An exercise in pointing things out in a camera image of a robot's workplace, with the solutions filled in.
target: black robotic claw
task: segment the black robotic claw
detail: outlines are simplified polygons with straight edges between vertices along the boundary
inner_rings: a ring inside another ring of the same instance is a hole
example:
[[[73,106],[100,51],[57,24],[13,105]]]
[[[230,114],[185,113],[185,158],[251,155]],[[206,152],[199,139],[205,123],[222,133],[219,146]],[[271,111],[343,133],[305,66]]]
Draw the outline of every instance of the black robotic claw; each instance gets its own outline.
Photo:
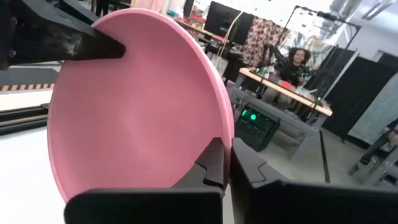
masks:
[[[86,9],[68,1],[47,1],[0,0],[0,70],[22,63],[124,55],[123,44],[90,27],[95,17],[82,16]]]

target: monitor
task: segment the monitor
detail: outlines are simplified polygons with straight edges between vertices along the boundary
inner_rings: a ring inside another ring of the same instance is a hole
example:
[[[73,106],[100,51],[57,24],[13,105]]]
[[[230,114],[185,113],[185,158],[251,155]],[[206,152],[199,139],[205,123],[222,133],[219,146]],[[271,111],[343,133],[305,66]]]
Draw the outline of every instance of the monitor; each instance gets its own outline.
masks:
[[[223,4],[211,2],[206,18],[205,30],[212,34],[225,37],[229,27],[240,12]],[[235,22],[229,33],[228,40],[244,45],[253,19],[253,15],[244,12]]]
[[[195,3],[195,0],[186,0],[184,4],[184,17],[189,18],[191,16],[192,8],[193,8],[193,3]]]

